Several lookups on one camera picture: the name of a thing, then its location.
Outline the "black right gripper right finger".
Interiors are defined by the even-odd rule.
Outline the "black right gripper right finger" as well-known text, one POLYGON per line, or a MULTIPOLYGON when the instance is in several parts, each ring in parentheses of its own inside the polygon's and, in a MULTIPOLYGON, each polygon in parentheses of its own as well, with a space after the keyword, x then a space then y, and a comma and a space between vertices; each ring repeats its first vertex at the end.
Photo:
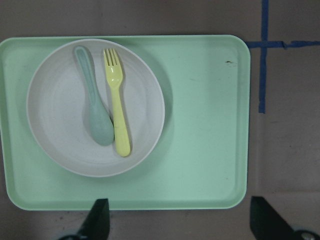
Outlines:
POLYGON ((318 240, 320 235, 294 230, 262 196, 250 200, 250 230, 257 240, 318 240))

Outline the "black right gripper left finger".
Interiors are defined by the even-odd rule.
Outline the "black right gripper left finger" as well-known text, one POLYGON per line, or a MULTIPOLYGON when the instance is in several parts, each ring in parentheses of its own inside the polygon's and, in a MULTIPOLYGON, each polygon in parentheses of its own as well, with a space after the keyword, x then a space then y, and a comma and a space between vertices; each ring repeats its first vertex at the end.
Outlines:
POLYGON ((110 210, 107 198, 97 199, 79 230, 59 240, 107 240, 110 234, 110 210))

